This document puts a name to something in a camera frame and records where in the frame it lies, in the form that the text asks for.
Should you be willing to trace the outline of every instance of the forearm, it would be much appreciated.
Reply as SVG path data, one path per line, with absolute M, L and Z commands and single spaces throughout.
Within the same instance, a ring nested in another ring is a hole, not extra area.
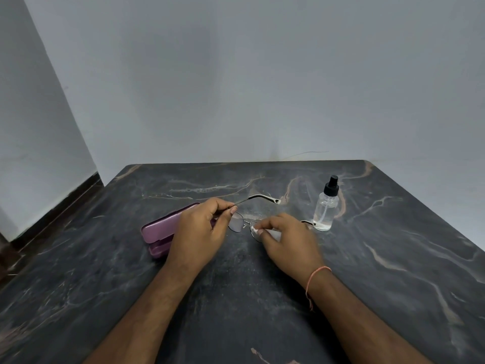
M 152 364 L 193 277 L 165 265 L 83 364 Z
M 308 293 L 327 317 L 353 364 L 430 363 L 330 271 L 317 272 Z

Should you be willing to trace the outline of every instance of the hand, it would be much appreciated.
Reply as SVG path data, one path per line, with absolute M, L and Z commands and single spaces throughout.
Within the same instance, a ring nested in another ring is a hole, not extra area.
M 182 212 L 166 265 L 194 279 L 221 247 L 229 221 L 237 209 L 231 206 L 234 203 L 211 198 Z M 222 210 L 225 211 L 212 228 L 210 220 L 216 211 Z
M 306 287 L 313 271 L 325 265 L 315 235 L 289 214 L 271 216 L 258 222 L 254 228 L 259 230 L 264 249 L 273 262 L 302 287 Z M 264 229 L 281 231 L 280 242 Z

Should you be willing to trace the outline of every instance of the purple eyeglass case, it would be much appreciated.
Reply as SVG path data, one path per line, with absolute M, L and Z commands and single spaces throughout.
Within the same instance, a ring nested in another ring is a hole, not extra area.
M 180 215 L 183 211 L 197 206 L 199 203 L 193 203 L 190 206 L 174 211 L 166 216 L 152 221 L 142 227 L 142 237 L 145 243 L 149 245 L 149 252 L 155 259 L 167 255 L 175 231 L 179 224 Z

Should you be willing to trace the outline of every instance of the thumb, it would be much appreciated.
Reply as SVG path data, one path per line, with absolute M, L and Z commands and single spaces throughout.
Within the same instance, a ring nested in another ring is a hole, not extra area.
M 212 237 L 213 239 L 217 240 L 218 242 L 222 243 L 224 237 L 226 235 L 227 227 L 229 226 L 229 222 L 232 218 L 232 215 L 236 211 L 237 207 L 232 207 L 228 210 L 222 212 L 222 214 L 217 219 L 217 222 L 214 225 L 214 229 L 212 230 Z
M 266 253 L 268 253 L 269 257 L 273 259 L 273 257 L 276 255 L 278 252 L 278 249 L 281 247 L 281 244 L 277 242 L 269 232 L 267 232 L 264 229 L 259 229 L 258 230 L 259 238 L 263 242 L 264 249 L 266 250 Z

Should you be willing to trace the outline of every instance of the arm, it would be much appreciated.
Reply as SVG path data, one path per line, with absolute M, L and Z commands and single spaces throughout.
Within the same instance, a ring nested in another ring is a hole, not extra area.
M 287 275 L 306 288 L 313 271 L 325 265 L 315 235 L 304 224 L 280 214 L 255 226 L 269 257 Z M 277 242 L 264 229 L 278 229 Z M 332 325 L 353 364 L 430 364 L 419 351 L 371 312 L 328 269 L 311 279 L 308 293 Z
M 165 265 L 83 364 L 151 364 L 177 306 L 200 270 L 221 247 L 236 211 L 234 203 L 211 198 L 182 213 Z M 210 220 L 226 210 L 214 229 Z

